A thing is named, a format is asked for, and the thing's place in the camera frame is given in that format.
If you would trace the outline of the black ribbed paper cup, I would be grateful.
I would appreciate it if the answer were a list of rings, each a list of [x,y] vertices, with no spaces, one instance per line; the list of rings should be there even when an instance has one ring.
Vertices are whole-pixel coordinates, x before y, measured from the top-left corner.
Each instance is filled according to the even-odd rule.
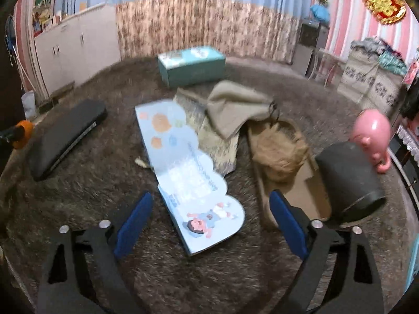
[[[329,222],[359,225],[386,204],[386,193],[367,155],[355,143],[330,145],[315,157],[332,209]]]

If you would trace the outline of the black flat case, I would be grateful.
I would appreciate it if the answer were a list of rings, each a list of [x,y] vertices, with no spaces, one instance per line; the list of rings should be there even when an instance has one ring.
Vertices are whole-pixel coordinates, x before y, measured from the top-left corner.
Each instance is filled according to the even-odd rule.
[[[28,152],[28,166],[33,179],[36,182],[45,179],[106,116],[104,102],[85,99],[58,118]]]

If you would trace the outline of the light blue plastic basket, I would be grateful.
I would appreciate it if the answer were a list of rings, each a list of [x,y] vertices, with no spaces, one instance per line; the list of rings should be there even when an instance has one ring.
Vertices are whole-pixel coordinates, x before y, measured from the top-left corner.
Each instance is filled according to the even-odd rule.
[[[413,242],[411,254],[410,254],[410,262],[408,266],[408,274],[406,277],[406,286],[405,291],[408,291],[408,288],[413,283],[416,275],[418,274],[418,251],[419,251],[419,235],[416,235],[415,241]]]

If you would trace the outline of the dark brown shaggy rug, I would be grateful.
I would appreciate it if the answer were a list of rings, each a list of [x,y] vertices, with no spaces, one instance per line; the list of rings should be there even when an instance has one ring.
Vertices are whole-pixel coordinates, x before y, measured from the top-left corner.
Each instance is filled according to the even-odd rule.
[[[346,313],[404,295],[406,209],[349,139],[363,111],[309,81],[228,67],[190,93],[219,96],[239,134],[217,172],[155,60],[72,91],[1,176],[1,247],[43,313],[80,313],[76,251],[118,313]]]

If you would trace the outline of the white cabinet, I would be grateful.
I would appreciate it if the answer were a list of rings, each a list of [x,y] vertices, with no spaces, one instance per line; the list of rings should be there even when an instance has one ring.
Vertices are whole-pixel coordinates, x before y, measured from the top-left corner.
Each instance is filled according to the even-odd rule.
[[[102,3],[73,14],[34,43],[48,97],[80,86],[121,60],[116,7]]]

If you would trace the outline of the brown phone case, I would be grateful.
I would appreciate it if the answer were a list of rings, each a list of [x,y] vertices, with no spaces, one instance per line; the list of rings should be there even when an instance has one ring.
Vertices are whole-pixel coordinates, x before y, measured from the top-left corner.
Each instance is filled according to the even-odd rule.
[[[269,206],[269,196],[276,189],[310,220],[329,219],[332,208],[319,167],[296,122],[288,118],[249,121],[248,142],[261,225],[266,230],[278,227]]]

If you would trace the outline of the pink piggy bank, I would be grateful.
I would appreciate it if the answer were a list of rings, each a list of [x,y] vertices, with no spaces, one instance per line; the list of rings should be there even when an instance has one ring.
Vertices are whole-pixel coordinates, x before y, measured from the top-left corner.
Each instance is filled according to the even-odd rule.
[[[391,124],[379,110],[362,110],[356,117],[349,140],[362,148],[379,174],[390,169]]]

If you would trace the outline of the blue white picture book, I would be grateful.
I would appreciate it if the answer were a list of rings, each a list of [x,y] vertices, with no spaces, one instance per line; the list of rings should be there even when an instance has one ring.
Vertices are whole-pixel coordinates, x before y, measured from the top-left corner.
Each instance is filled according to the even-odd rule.
[[[135,108],[151,169],[188,255],[199,254],[236,234],[244,208],[228,195],[212,158],[199,149],[181,106],[163,99]]]

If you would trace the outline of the teal cardboard box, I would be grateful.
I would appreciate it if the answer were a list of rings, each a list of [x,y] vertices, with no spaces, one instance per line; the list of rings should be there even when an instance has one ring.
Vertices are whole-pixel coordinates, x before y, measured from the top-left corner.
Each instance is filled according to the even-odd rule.
[[[170,88],[220,80],[226,57],[210,46],[161,53],[157,56],[163,82]]]

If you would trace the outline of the patterned covered cabinet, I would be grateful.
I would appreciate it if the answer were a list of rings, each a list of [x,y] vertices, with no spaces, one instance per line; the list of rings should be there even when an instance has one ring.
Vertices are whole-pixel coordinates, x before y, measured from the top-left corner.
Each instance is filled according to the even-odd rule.
[[[337,92],[361,109],[378,109],[388,118],[401,101],[402,77],[379,65],[378,55],[356,46],[349,50]]]

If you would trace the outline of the beige cloth bag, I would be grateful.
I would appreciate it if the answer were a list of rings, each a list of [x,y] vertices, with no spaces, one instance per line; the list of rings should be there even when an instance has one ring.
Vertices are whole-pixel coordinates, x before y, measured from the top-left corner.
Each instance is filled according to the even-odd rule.
[[[179,88],[173,98],[186,114],[186,124],[198,137],[214,170],[223,177],[236,169],[241,127],[247,121],[265,121],[276,113],[273,97],[229,80],[215,84],[208,97]]]

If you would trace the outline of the small pink stool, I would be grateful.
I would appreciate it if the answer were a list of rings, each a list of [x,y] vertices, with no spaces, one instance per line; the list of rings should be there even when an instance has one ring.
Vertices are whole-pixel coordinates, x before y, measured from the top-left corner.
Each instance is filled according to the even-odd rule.
[[[312,71],[308,79],[316,80],[320,78],[323,81],[324,88],[333,80],[337,70],[344,70],[346,61],[324,48],[315,49]]]

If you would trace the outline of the pile of folded clothes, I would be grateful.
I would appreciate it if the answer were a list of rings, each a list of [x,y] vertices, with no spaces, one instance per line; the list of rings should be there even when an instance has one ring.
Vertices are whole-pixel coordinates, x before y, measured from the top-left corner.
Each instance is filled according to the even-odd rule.
[[[362,41],[352,41],[352,50],[361,50],[367,55],[375,56],[378,65],[394,75],[404,76],[408,67],[398,51],[394,50],[385,40],[379,37],[364,38]]]

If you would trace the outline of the blue floral curtain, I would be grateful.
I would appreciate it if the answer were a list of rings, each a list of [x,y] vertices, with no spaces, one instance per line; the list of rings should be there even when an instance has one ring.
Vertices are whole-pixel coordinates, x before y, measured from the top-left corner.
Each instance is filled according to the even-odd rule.
[[[225,55],[290,63],[311,0],[54,0],[65,15],[116,8],[123,58],[212,46]]]

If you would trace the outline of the red gold heart decoration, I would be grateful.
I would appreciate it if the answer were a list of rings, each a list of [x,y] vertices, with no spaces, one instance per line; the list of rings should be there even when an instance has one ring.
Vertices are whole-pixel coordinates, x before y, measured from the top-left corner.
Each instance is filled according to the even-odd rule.
[[[362,0],[373,17],[383,25],[396,24],[406,16],[404,0]]]

